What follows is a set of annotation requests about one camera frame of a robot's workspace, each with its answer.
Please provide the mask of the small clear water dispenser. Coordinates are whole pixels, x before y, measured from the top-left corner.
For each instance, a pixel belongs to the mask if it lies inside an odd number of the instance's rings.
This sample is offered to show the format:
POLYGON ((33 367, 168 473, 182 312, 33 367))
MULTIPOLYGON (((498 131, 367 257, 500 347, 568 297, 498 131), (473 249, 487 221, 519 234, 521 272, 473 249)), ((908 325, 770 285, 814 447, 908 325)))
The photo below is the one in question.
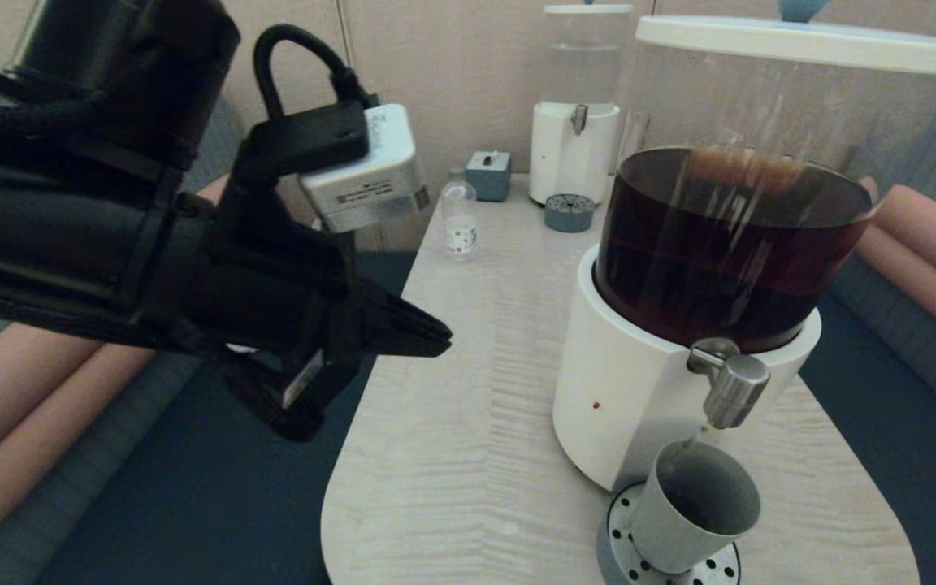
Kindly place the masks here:
POLYGON ((617 93, 631 15, 544 15, 538 101, 532 108, 530 196, 573 193, 601 203, 609 192, 621 108, 617 93), (575 136, 570 116, 587 104, 575 136))

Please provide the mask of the large metal dispenser tap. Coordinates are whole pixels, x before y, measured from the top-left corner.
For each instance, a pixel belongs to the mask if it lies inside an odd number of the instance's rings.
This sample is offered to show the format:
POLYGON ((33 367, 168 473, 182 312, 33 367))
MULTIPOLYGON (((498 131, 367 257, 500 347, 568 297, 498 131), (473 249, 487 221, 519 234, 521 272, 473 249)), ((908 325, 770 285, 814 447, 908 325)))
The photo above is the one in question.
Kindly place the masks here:
POLYGON ((703 411, 706 425, 718 430, 742 426, 770 381, 765 363, 729 338, 696 341, 688 349, 687 369, 709 381, 703 411))

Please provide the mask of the large dark tea dispenser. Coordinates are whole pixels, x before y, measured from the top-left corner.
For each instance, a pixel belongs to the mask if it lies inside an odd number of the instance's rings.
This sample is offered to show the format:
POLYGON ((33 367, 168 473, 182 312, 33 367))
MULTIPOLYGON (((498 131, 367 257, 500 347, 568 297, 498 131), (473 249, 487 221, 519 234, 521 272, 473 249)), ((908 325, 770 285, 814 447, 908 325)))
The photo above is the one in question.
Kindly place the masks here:
POLYGON ((821 336, 817 304, 936 114, 925 50, 899 70, 639 45, 600 241, 577 282, 553 402, 565 455, 618 490, 706 421, 692 345, 769 382, 734 452, 821 336))

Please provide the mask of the blue-grey square box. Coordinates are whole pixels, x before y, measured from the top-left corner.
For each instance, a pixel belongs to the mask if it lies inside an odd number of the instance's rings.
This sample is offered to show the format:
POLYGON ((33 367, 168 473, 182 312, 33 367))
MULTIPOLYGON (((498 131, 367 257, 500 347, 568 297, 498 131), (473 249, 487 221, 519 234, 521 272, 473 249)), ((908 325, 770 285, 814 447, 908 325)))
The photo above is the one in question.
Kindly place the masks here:
POLYGON ((466 180, 479 202, 505 202, 510 191, 509 152, 478 149, 466 166, 466 180))

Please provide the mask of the small blue perforated drip tray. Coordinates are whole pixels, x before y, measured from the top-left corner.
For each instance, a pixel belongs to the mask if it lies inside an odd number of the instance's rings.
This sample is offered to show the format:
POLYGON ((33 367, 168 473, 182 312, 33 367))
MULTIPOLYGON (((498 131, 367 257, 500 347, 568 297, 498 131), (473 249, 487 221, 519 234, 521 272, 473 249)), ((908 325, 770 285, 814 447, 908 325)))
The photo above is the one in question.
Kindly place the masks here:
POLYGON ((593 225, 597 204, 590 198, 573 193, 558 193, 544 204, 544 225, 561 233, 580 233, 593 225))

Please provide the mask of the teal sofa bench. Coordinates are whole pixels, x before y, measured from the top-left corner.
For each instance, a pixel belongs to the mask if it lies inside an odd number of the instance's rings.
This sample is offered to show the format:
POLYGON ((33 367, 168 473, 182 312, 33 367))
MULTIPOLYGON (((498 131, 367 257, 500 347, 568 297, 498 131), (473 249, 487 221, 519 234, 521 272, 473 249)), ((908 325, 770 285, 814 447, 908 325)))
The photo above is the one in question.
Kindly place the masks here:
POLYGON ((0 523, 0 585, 330 585, 324 492, 374 357, 294 444, 215 364, 154 353, 0 523))
POLYGON ((801 373, 883 492, 921 585, 936 585, 936 319, 853 255, 801 373))

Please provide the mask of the clear plastic bottle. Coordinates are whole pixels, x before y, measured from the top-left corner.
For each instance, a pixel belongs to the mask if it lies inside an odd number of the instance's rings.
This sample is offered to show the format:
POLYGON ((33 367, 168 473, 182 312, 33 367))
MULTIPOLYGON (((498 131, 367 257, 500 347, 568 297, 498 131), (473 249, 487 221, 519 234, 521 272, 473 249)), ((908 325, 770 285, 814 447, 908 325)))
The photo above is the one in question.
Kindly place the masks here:
POLYGON ((440 192, 440 212, 446 255, 454 262, 469 262, 479 248, 475 204, 478 193, 467 181, 465 169, 454 167, 440 192))

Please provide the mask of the large white dispenser lid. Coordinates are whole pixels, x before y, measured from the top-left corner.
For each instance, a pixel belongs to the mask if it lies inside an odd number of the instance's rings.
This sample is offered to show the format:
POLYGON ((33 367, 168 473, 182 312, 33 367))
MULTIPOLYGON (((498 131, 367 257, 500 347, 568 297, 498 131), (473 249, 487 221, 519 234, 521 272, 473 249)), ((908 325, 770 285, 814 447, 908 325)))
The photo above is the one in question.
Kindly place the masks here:
POLYGON ((639 43, 779 62, 936 75, 936 37, 842 24, 742 16, 650 15, 639 43))

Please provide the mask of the small white dispenser lid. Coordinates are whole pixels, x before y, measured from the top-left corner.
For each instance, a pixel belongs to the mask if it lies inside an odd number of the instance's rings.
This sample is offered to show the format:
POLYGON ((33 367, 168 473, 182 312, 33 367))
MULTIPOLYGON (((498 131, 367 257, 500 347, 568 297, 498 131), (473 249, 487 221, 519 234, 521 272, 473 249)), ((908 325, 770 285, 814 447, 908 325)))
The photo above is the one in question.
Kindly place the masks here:
POLYGON ((630 14, 634 11, 632 4, 597 4, 597 3, 577 3, 546 5, 543 8, 544 15, 620 15, 630 14))

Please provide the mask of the grey plastic cup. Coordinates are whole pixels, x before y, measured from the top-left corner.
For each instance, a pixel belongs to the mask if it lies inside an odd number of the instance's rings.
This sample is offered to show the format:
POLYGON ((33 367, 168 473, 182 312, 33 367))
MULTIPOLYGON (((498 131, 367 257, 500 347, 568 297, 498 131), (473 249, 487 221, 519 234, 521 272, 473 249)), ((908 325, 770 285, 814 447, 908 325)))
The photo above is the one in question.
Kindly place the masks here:
POLYGON ((754 478, 706 442, 669 442, 656 456, 630 520, 639 555, 682 574, 735 544, 761 518, 754 478))

